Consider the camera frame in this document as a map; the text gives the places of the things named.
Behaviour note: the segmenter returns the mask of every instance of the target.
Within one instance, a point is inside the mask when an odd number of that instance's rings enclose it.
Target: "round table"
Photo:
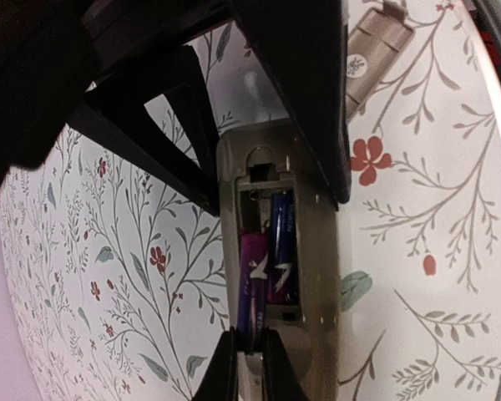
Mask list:
[[[462,2],[400,3],[413,41],[349,125],[339,399],[496,399],[501,88]],[[350,26],[381,6],[351,0]],[[286,117],[234,24],[192,45],[221,133]],[[146,107],[193,157],[165,99]],[[12,169],[0,220],[43,399],[191,399],[228,322],[218,220],[68,128]]]

